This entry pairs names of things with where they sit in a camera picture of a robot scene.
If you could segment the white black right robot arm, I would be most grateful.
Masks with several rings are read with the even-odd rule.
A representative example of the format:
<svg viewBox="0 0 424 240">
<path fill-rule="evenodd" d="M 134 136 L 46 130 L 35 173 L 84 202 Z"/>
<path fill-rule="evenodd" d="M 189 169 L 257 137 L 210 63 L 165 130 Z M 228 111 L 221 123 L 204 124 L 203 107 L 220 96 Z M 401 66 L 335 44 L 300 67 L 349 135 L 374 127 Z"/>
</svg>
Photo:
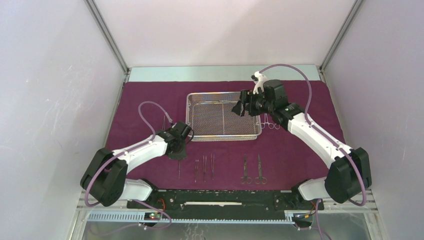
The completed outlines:
<svg viewBox="0 0 424 240">
<path fill-rule="evenodd" d="M 266 96 L 253 90 L 242 90 L 232 111 L 244 116 L 269 114 L 283 129 L 301 139 L 328 168 L 326 177 L 307 179 L 293 188 L 291 204 L 304 209 L 311 200 L 331 198 L 337 203 L 351 202 L 364 206 L 366 189 L 371 185 L 368 153 L 361 147 L 353 149 L 340 142 L 296 103 L 289 103 L 285 94 Z"/>
</svg>

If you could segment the steel forceps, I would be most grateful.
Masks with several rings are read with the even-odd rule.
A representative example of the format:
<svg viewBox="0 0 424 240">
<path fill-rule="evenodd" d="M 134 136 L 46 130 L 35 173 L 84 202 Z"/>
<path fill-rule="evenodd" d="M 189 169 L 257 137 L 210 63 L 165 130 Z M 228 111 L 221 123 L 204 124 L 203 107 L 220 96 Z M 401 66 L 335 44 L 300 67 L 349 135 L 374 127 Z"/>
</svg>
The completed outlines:
<svg viewBox="0 0 424 240">
<path fill-rule="evenodd" d="M 240 183 L 241 184 L 251 184 L 252 183 L 252 178 L 248 176 L 248 160 L 247 160 L 247 156 L 244 155 L 243 156 L 243 176 L 240 178 Z"/>
<path fill-rule="evenodd" d="M 262 184 L 265 185 L 268 180 L 266 177 L 263 176 L 263 169 L 262 169 L 262 161 L 260 155 L 257 156 L 257 166 L 258 166 L 258 176 L 255 177 L 254 181 L 256 184 Z"/>
<path fill-rule="evenodd" d="M 265 129 L 265 128 L 268 128 L 270 130 L 275 129 L 275 124 L 274 123 L 271 123 L 269 121 L 269 118 L 268 118 L 268 114 L 267 113 L 264 114 L 263 121 L 261 121 L 261 124 L 260 125 L 261 125 L 261 128 L 262 129 Z"/>
</svg>

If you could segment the steel instrument tray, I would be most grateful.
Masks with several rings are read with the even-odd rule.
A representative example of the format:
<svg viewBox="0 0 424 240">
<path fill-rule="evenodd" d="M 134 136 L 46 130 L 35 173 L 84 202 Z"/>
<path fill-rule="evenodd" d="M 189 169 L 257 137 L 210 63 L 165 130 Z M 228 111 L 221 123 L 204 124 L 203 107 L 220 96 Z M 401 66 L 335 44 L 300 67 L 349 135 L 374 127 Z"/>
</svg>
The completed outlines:
<svg viewBox="0 0 424 240">
<path fill-rule="evenodd" d="M 262 133 L 259 116 L 232 112 L 239 91 L 194 92 L 186 97 L 185 122 L 194 131 L 194 142 L 255 140 Z"/>
</svg>

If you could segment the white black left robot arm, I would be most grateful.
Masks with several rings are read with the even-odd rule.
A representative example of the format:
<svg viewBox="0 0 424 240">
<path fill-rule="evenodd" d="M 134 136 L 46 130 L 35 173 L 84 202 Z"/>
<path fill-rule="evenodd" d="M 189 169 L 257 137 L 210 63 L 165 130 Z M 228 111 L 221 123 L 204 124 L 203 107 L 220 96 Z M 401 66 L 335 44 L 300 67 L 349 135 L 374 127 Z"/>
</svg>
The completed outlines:
<svg viewBox="0 0 424 240">
<path fill-rule="evenodd" d="M 118 200 L 138 200 L 145 208 L 153 208 L 158 194 L 146 181 L 128 179 L 128 173 L 157 157 L 185 158 L 186 146 L 193 137 L 192 128 L 178 122 L 128 147 L 113 151 L 106 147 L 99 149 L 80 180 L 85 190 L 85 205 L 109 207 Z"/>
</svg>

